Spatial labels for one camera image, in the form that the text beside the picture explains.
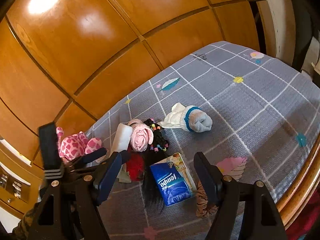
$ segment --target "black metal bracket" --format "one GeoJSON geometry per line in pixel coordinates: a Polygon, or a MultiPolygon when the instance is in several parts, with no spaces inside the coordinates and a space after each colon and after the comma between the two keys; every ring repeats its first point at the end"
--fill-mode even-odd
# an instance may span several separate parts
{"type": "Polygon", "coordinates": [[[223,176],[202,152],[195,154],[193,163],[208,202],[219,207],[206,240],[230,239],[239,201],[245,201],[239,240],[287,239],[280,214],[262,181],[251,185],[223,176]]]}
{"type": "MultiPolygon", "coordinates": [[[[50,170],[61,166],[55,129],[54,123],[39,128],[44,168],[50,170]]],[[[107,200],[121,165],[130,154],[127,151],[114,152],[99,165],[85,167],[105,154],[106,149],[100,148],[78,157],[63,165],[61,178],[49,177],[46,190],[40,191],[43,196],[29,229],[28,240],[75,240],[75,227],[86,240],[109,239],[97,206],[107,200]]]]}

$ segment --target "black hair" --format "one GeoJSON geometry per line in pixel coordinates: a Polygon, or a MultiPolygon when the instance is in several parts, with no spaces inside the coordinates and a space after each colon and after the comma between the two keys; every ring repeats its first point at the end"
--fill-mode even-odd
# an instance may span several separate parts
{"type": "Polygon", "coordinates": [[[145,207],[151,207],[152,205],[164,207],[161,192],[158,188],[155,178],[153,177],[150,166],[169,155],[166,154],[166,150],[169,147],[169,142],[163,138],[160,131],[160,126],[155,123],[153,119],[148,119],[144,122],[153,131],[153,143],[148,146],[147,150],[142,152],[142,156],[145,163],[145,172],[142,183],[142,195],[144,198],[145,207]]]}

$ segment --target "feather pattern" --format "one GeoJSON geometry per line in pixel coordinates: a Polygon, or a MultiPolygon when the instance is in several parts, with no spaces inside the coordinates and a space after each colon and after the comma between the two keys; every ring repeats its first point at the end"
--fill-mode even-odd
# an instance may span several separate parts
{"type": "Polygon", "coordinates": [[[173,88],[179,82],[179,80],[180,80],[180,78],[174,78],[174,79],[168,80],[167,82],[165,82],[162,85],[162,88],[158,92],[167,91],[167,90],[173,88]]]}

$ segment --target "screw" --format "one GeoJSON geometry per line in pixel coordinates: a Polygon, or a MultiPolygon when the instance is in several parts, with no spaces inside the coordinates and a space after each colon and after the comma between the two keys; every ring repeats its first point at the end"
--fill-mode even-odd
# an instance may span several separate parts
{"type": "Polygon", "coordinates": [[[57,187],[59,185],[59,181],[54,180],[53,182],[51,182],[51,186],[52,187],[57,187]]]}
{"type": "Polygon", "coordinates": [[[232,177],[229,176],[229,175],[224,175],[224,176],[223,176],[223,180],[225,180],[225,181],[232,181],[232,177]]]}
{"type": "Polygon", "coordinates": [[[258,181],[256,182],[256,185],[257,185],[258,187],[263,187],[263,186],[264,186],[264,183],[263,183],[262,181],[258,180],[258,181]]]}
{"type": "Polygon", "coordinates": [[[85,175],[83,177],[83,179],[84,179],[84,181],[90,181],[90,180],[92,180],[92,176],[91,175],[85,175]]]}

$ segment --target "blue cuff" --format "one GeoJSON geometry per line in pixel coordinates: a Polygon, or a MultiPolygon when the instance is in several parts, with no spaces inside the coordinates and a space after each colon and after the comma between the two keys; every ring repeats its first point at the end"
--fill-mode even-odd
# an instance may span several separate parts
{"type": "Polygon", "coordinates": [[[192,107],[192,108],[190,108],[190,109],[188,110],[188,112],[186,113],[186,117],[184,118],[184,121],[186,122],[186,127],[187,127],[187,129],[188,129],[190,132],[193,132],[193,130],[192,130],[192,129],[190,128],[190,126],[189,126],[189,115],[190,115],[190,113],[191,113],[193,110],[195,110],[195,109],[201,110],[199,107],[194,106],[194,107],[192,107]]]}

